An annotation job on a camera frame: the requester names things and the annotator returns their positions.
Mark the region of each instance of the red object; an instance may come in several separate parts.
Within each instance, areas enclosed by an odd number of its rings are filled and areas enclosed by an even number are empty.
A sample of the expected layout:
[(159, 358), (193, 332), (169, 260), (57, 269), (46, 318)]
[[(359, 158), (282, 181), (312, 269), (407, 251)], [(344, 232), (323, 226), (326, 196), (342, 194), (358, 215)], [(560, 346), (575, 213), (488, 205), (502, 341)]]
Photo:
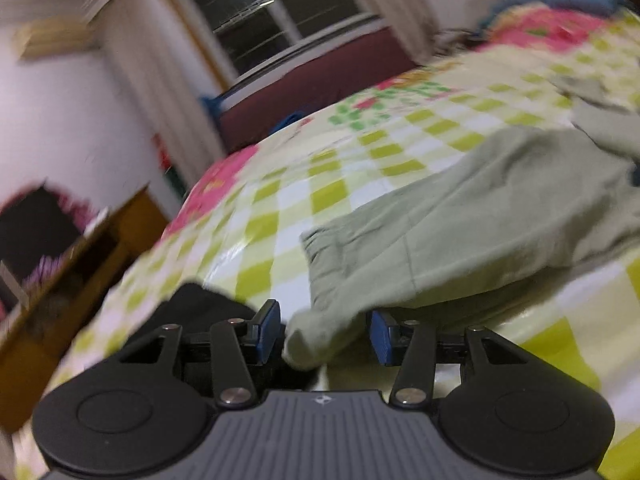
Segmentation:
[(377, 97), (370, 97), (369, 99), (364, 99), (364, 101), (360, 101), (355, 106), (358, 110), (366, 110), (367, 108), (371, 108), (377, 102), (378, 102)]
[(378, 90), (386, 90), (387, 88), (390, 88), (395, 84), (396, 84), (396, 78), (392, 77), (391, 79), (387, 79), (386, 81), (383, 81), (382, 83), (377, 84), (376, 88)]
[(155, 134), (152, 137), (154, 145), (158, 149), (158, 157), (160, 162), (160, 169), (162, 171), (170, 170), (172, 167), (171, 159), (169, 158), (169, 152), (164, 144), (164, 140), (160, 137), (159, 134)]
[(251, 94), (220, 118), (229, 152), (256, 144), (285, 117), (311, 114), (416, 67), (389, 28), (356, 38)]
[[(533, 9), (521, 16), (517, 23), (496, 31), (491, 43), (568, 52), (606, 24), (606, 20), (577, 10)], [(545, 35), (532, 34), (534, 30), (544, 31)]]

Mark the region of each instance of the bed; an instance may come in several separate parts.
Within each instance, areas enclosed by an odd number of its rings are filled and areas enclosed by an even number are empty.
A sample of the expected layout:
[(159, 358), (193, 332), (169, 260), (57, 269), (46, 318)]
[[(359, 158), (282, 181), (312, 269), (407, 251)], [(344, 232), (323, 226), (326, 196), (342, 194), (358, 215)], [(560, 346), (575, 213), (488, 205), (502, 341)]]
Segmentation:
[[(276, 298), (283, 318), (308, 308), (301, 232), (390, 190), (443, 171), (510, 124), (570, 124), (571, 99), (553, 75), (597, 77), (617, 104), (640, 104), (640, 21), (630, 12), (570, 54), (496, 46), (438, 60), (284, 128), (261, 142), (210, 212), (184, 222), (143, 255), (76, 337), (49, 388), (120, 348), (181, 284), (196, 281), (258, 307)], [(601, 466), (606, 478), (640, 478), (640, 246), (481, 318), (481, 322), (600, 391), (616, 416)], [(439, 320), (446, 326), (446, 320)], [(350, 348), (325, 366), (318, 388), (378, 388), (396, 370)], [(441, 366), (436, 394), (456, 385)], [(46, 467), (28, 425), (14, 437), (17, 477)]]

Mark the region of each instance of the checkered bedsheet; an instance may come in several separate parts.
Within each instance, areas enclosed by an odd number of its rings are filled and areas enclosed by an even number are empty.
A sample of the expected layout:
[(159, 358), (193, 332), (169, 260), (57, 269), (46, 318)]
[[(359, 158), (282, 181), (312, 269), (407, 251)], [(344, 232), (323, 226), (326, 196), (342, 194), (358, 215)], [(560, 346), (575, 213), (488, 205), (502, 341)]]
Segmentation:
[[(131, 267), (75, 339), (50, 388), (116, 351), (183, 282), (197, 280), (252, 306), (276, 298), (285, 319), (307, 308), (301, 232), (452, 166), (506, 126), (567, 126), (571, 101), (548, 83), (549, 75), (596, 76), (616, 102), (635, 107), (640, 99), (639, 31), (638, 20), (628, 14), (562, 62), (527, 74), (517, 84), (422, 102), (373, 129), (354, 131), (286, 167), (239, 182), (210, 214)], [(327, 127), (332, 115), (324, 112)], [(601, 471), (611, 479), (640, 478), (639, 296), (640, 249), (632, 249), (486, 322), (606, 396), (617, 429)], [(30, 428), (15, 443), (18, 478), (43, 473)]]

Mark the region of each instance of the window frame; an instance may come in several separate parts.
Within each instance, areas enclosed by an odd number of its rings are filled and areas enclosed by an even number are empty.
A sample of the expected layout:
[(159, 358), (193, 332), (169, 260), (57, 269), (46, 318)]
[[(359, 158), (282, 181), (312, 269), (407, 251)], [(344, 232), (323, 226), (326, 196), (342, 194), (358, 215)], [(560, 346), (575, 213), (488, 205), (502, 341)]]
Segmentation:
[(265, 6), (265, 9), (269, 12), (274, 22), (283, 31), (291, 46), (277, 53), (275, 56), (271, 56), (270, 58), (261, 62), (247, 72), (241, 74), (238, 73), (238, 70), (236, 70), (236, 67), (231, 61), (230, 56), (222, 47), (222, 44), (218, 40), (216, 34), (211, 30), (209, 23), (201, 12), (200, 7), (196, 3), (196, 1), (172, 0), (175, 6), (180, 7), (180, 10), (178, 12), (182, 11), (183, 21), (185, 23), (185, 26), (191, 29), (191, 35), (199, 37), (205, 44), (205, 50), (207, 50), (208, 52), (203, 52), (202, 48), (200, 48), (199, 50), (201, 51), (201, 54), (206, 57), (207, 55), (210, 56), (212, 58), (212, 61), (215, 64), (219, 65), (218, 72), (222, 72), (225, 75), (225, 78), (230, 79), (230, 81), (227, 82), (227, 88), (223, 89), (223, 91), (238, 83), (241, 83), (245, 79), (252, 78), (253, 76), (255, 76), (255, 74), (267, 69), (270, 65), (277, 64), (280, 60), (292, 56), (297, 51), (304, 52), (310, 44), (317, 43), (325, 36), (328, 38), (335, 37), (336, 31), (343, 28), (345, 30), (351, 30), (352, 28), (355, 28), (360, 24), (369, 22), (372, 17), (375, 16), (372, 12), (362, 10), (362, 4), (360, 3), (360, 1), (353, 1), (360, 9), (359, 13), (354, 14), (347, 19), (341, 20), (340, 22), (334, 23), (329, 27), (325, 27), (324, 29), (311, 34), (306, 38), (303, 38), (300, 35), (295, 22), (293, 22), (289, 13), (284, 7), (284, 4), (280, 0), (275, 0), (272, 4)]

